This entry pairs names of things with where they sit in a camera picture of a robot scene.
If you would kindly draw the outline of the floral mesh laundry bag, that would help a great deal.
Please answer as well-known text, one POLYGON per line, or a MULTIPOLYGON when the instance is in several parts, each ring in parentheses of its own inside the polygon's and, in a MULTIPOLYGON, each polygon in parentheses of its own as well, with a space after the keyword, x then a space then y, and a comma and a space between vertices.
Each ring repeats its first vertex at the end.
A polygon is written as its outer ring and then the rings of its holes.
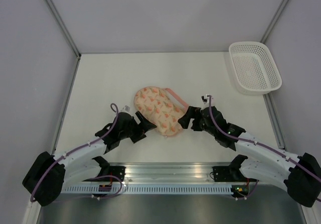
POLYGON ((134 106, 166 137, 173 137, 183 130, 178 120, 189 107, 172 89, 156 86, 140 89, 135 94, 134 106))

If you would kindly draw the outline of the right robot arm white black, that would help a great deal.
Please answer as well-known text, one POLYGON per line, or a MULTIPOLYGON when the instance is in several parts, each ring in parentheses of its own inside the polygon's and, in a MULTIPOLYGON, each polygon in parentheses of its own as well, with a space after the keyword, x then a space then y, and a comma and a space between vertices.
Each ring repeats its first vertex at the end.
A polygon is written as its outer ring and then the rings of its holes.
POLYGON ((214 106, 190 106, 178 122, 183 129, 191 125, 193 131, 207 132, 221 146, 237 152, 229 165, 232 180, 269 183, 305 207, 320 200, 320 165, 313 155, 300 156, 261 143, 245 129, 227 122, 214 106))

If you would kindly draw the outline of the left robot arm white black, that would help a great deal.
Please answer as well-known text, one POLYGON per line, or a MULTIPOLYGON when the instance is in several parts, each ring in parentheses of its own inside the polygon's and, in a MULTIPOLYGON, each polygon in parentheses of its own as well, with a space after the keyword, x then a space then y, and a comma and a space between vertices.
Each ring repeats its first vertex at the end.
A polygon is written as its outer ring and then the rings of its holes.
POLYGON ((130 139, 136 143, 156 128, 140 112, 135 114, 139 123, 131 114, 122 111, 117 113, 113 122, 95 133, 95 140, 62 153, 45 151, 39 154, 22 181, 23 187, 31 194, 30 201, 46 206, 74 184, 89 179, 107 180, 110 165, 103 155, 118 147, 122 140, 130 139))

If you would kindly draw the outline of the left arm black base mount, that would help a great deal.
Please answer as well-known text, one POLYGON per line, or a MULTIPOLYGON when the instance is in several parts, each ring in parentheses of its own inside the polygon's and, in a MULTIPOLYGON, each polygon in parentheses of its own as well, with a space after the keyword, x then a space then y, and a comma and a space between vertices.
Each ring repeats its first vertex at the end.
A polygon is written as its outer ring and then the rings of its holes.
POLYGON ((123 181, 125 178, 125 170, 125 166, 109 166, 106 168, 102 168, 98 176, 112 175, 123 181))

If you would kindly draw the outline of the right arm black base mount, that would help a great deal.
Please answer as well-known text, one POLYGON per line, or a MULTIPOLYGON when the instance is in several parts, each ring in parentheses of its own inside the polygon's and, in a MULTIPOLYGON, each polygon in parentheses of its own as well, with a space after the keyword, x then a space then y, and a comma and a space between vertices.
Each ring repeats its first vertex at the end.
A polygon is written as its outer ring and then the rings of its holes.
POLYGON ((229 166, 213 166, 212 174, 215 182, 240 182, 243 178, 237 171, 229 168, 229 166))

